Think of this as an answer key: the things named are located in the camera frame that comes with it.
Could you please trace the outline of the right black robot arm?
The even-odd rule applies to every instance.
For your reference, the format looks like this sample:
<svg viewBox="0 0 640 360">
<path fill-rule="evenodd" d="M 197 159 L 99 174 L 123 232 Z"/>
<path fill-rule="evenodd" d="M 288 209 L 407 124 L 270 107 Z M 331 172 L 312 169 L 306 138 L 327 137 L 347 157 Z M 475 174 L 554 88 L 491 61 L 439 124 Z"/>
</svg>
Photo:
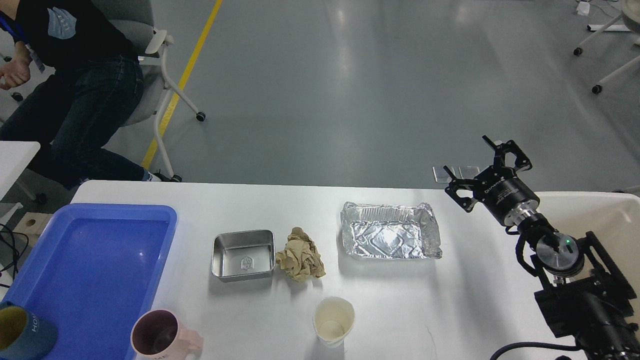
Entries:
<svg viewBox="0 0 640 360">
<path fill-rule="evenodd" d="M 594 232 L 575 238 L 563 234 L 539 212 L 541 200 L 520 178 L 530 158 L 512 140 L 483 140 L 494 152 L 493 163 L 472 178 L 450 177 L 445 193 L 465 212 L 482 203 L 509 235 L 518 235 L 516 260 L 542 289 L 534 298 L 556 338 L 573 337 L 574 345 L 514 342 L 494 352 L 537 347 L 583 351 L 588 360 L 637 360 L 639 325 L 628 322 L 637 294 Z"/>
</svg>

